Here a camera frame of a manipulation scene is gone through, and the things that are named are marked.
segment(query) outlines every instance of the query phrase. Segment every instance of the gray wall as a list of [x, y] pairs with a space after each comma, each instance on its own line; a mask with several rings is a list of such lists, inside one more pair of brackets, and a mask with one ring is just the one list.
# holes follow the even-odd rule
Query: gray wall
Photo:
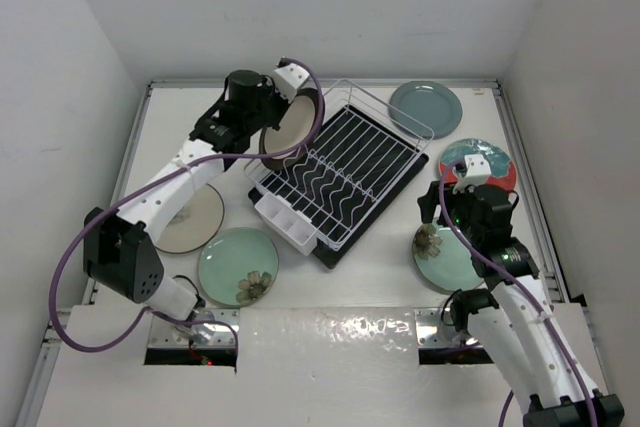
[[87, 0], [136, 80], [266, 70], [496, 76], [539, 0]]
[[[142, 91], [84, 0], [0, 0], [0, 426], [13, 425], [55, 264], [110, 198]], [[86, 278], [70, 265], [60, 304]]]
[[506, 81], [573, 295], [640, 424], [640, 0], [544, 0]]

